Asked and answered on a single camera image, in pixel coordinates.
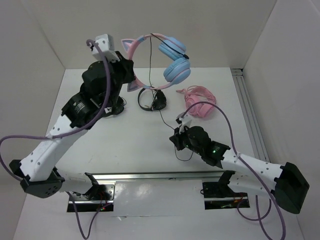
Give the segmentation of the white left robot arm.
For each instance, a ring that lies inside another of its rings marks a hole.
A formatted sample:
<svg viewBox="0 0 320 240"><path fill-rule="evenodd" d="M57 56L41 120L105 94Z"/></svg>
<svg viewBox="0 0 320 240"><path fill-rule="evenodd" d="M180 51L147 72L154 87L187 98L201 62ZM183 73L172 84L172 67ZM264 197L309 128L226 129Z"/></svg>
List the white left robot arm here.
<svg viewBox="0 0 320 240"><path fill-rule="evenodd" d="M57 192L73 192L92 200L106 188L91 173L69 174L56 168L69 148L99 119L119 115L124 110L120 91L135 80L134 62L116 51L117 60L107 62L110 86L103 61L92 63L82 74L77 94L63 106L61 115L45 139L24 159L12 160L10 169L20 177L25 193L45 199Z"/></svg>

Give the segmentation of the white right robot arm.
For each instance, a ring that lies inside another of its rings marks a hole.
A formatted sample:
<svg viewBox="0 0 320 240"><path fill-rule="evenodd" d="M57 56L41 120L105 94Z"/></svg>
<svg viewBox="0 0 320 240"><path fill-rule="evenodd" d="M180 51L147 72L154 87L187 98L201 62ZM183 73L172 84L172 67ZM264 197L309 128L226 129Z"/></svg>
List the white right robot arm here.
<svg viewBox="0 0 320 240"><path fill-rule="evenodd" d="M206 164L232 173L218 184L223 196L233 192L273 196L283 210L292 214L301 212L310 185L295 164L269 163L235 153L228 145L211 140L200 126L176 128L169 140L177 150L189 149Z"/></svg>

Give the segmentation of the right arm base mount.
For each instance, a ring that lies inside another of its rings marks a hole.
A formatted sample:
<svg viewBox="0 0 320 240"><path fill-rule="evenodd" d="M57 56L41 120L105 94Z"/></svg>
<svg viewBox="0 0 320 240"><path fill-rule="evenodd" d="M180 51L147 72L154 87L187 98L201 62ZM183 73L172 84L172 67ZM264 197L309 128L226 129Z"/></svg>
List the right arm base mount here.
<svg viewBox="0 0 320 240"><path fill-rule="evenodd" d="M248 194L234 192L228 186L215 182L203 182L200 193L204 197L205 210L249 208Z"/></svg>

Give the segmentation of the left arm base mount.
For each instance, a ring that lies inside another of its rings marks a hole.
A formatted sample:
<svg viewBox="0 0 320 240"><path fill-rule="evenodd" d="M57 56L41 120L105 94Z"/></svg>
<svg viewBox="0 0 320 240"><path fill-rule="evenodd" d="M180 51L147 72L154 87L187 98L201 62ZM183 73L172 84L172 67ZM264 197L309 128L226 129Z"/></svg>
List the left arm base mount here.
<svg viewBox="0 0 320 240"><path fill-rule="evenodd" d="M101 212L113 212L116 182L103 181L100 183L100 185L102 185L103 188L94 196L87 196L77 192L71 192L71 197L69 197L66 212L75 212L72 199L74 200L79 213L94 213L97 211L97 209L100 209Z"/></svg>

